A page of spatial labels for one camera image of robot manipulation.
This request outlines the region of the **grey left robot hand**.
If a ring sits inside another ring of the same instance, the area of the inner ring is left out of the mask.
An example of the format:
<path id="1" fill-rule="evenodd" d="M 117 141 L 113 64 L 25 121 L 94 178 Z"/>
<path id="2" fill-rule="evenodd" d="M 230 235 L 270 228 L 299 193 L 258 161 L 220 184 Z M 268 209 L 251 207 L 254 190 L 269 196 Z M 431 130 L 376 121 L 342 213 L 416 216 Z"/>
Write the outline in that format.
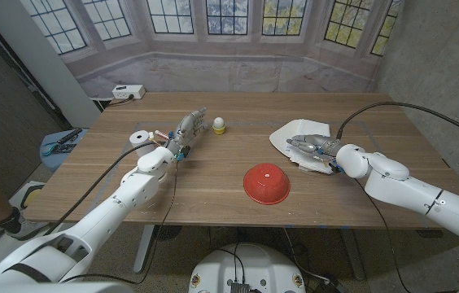
<path id="1" fill-rule="evenodd" d="M 169 151 L 176 155 L 183 147 L 189 146 L 194 137 L 206 128 L 204 121 L 206 110 L 206 107 L 201 107 L 200 109 L 186 115 L 181 120 L 176 127 L 173 136 L 166 144 L 166 148 Z"/>

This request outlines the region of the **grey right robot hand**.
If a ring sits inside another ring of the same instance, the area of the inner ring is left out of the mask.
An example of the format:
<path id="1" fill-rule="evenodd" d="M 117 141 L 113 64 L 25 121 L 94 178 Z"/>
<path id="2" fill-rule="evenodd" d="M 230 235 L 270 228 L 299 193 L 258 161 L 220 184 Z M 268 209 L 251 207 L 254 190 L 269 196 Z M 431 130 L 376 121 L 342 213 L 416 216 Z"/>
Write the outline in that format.
<path id="1" fill-rule="evenodd" d="M 343 147 L 339 140 L 319 134 L 295 135 L 292 138 L 288 138 L 286 142 L 323 160 L 334 158 Z"/>

